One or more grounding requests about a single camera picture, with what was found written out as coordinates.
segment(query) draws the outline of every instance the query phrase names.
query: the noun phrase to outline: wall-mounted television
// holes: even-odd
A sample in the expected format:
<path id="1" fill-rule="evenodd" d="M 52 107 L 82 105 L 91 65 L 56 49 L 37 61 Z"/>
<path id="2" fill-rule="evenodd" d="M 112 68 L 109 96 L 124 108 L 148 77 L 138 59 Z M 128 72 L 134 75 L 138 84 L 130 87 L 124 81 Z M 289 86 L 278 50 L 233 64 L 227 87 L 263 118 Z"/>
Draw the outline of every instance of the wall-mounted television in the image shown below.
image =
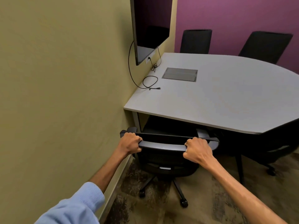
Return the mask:
<path id="1" fill-rule="evenodd" d="M 169 37 L 172 0 L 130 0 L 136 65 Z"/>

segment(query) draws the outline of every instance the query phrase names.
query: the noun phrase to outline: light blue sweatshirt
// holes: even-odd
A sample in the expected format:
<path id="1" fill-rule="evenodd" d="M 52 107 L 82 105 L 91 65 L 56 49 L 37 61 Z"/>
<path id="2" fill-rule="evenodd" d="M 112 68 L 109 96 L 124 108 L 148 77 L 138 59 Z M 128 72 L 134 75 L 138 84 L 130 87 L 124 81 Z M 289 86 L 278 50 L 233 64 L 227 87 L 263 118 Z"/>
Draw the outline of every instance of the light blue sweatshirt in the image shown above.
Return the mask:
<path id="1" fill-rule="evenodd" d="M 104 201 L 99 187 L 87 182 L 71 198 L 61 200 L 44 213 L 35 224 L 99 224 L 94 213 Z"/>

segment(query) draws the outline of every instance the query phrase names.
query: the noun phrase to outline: white tabletop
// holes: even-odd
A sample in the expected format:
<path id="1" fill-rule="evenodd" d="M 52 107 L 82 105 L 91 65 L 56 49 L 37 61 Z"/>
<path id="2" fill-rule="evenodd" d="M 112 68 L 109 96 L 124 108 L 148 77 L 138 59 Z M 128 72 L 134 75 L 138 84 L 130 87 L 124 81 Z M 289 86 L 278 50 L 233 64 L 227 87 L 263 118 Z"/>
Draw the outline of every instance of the white tabletop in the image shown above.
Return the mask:
<path id="1" fill-rule="evenodd" d="M 196 82 L 162 79 L 167 67 L 196 69 Z M 137 89 L 124 109 L 260 134 L 299 118 L 299 75 L 238 56 L 164 53 L 154 87 Z M 147 78 L 145 85 L 156 79 Z"/>

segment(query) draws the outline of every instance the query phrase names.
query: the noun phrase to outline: person's left hand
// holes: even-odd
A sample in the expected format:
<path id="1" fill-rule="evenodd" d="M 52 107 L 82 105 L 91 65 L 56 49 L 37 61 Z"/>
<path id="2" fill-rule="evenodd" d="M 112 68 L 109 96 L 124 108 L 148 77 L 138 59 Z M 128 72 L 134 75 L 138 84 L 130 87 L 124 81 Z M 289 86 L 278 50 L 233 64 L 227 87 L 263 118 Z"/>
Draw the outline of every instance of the person's left hand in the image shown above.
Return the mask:
<path id="1" fill-rule="evenodd" d="M 133 153 L 141 152 L 138 143 L 142 141 L 142 138 L 137 136 L 135 133 L 125 133 L 119 141 L 117 149 L 119 152 L 128 156 Z"/>

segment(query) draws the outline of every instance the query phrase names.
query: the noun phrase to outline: ribbed cuff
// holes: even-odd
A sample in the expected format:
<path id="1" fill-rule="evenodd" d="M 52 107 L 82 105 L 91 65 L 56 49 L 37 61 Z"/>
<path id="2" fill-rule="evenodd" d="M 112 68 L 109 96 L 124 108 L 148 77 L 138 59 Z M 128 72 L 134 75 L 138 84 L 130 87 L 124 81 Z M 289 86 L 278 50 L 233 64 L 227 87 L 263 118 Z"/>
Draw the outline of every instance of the ribbed cuff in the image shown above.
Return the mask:
<path id="1" fill-rule="evenodd" d="M 104 194 L 99 187 L 92 182 L 84 183 L 70 199 L 84 203 L 93 213 L 105 202 Z"/>

